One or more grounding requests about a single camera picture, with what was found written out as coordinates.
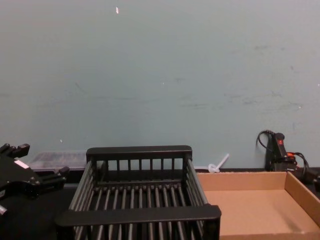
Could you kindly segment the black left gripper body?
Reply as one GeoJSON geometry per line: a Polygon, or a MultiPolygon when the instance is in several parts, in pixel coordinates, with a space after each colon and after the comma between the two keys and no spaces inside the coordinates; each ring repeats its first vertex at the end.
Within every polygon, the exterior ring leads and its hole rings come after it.
{"type": "Polygon", "coordinates": [[[40,177],[25,163],[0,155],[0,199],[23,195],[36,198],[40,194],[40,177]]]}

